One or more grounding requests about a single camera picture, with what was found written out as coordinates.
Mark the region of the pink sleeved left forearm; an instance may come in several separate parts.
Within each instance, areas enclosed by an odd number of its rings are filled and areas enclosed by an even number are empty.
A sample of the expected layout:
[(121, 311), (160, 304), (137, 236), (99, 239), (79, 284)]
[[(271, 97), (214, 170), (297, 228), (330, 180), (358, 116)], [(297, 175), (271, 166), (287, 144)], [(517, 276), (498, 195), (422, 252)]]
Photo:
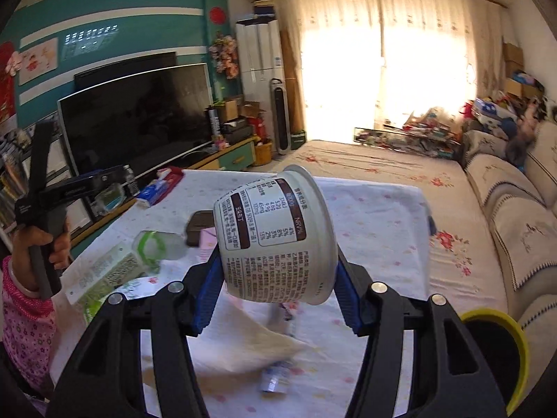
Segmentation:
[(11, 257), (3, 261), (3, 344), (12, 363), (37, 392), (49, 388), (53, 342), (57, 332), (51, 299), (23, 288), (15, 278)]

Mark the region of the person's left hand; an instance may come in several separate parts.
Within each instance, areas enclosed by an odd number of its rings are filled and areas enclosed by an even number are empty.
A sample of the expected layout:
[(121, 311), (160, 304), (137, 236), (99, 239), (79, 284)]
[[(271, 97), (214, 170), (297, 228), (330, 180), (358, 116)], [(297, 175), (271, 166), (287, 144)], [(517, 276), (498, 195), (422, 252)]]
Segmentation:
[(21, 283), (31, 283), (36, 277), (33, 272), (30, 249), (46, 247), (49, 254), (49, 262), (56, 270), (62, 270), (70, 264), (71, 241), (68, 232), (69, 224), (65, 220), (61, 235), (55, 238), (35, 226), (26, 226), (16, 231), (12, 250), (12, 271)]

